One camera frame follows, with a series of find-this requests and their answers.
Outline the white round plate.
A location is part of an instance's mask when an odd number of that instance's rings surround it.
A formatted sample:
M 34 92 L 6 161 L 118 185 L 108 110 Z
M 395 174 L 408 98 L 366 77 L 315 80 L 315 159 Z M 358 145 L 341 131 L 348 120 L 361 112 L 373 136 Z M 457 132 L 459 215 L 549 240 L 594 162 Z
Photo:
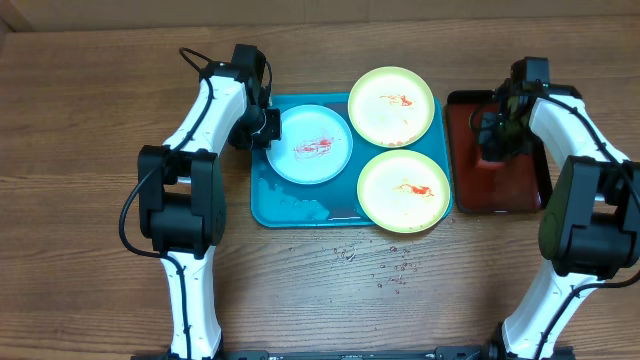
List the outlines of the white round plate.
M 299 105 L 281 116 L 281 138 L 266 151 L 282 178 L 316 185 L 336 177 L 348 164 L 353 136 L 344 118 L 320 105 Z

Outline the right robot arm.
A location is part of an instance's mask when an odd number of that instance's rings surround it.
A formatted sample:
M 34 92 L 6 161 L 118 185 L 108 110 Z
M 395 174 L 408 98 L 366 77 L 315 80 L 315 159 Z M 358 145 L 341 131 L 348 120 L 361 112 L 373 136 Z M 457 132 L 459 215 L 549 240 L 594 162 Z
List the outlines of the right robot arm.
M 552 359 L 557 338 L 591 293 L 639 280 L 613 279 L 639 260 L 639 165 L 601 133 L 575 87 L 552 83 L 545 58 L 515 62 L 490 100 L 497 112 L 477 107 L 469 118 L 479 162 L 507 162 L 543 145 L 560 175 L 539 225 L 544 261 L 480 356 Z

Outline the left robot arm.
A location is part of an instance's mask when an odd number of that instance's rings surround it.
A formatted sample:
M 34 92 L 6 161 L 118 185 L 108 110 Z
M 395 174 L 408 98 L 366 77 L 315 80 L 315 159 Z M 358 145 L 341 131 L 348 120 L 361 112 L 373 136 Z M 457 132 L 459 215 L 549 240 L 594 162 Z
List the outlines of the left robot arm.
M 196 69 L 199 93 L 180 127 L 160 146 L 145 145 L 138 182 L 121 213 L 139 210 L 169 286 L 173 335 L 166 359 L 218 359 L 222 330 L 214 306 L 213 261 L 226 225 L 220 168 L 225 145 L 267 149 L 281 137 L 271 105 L 272 70 L 254 45 L 238 44 L 228 62 Z

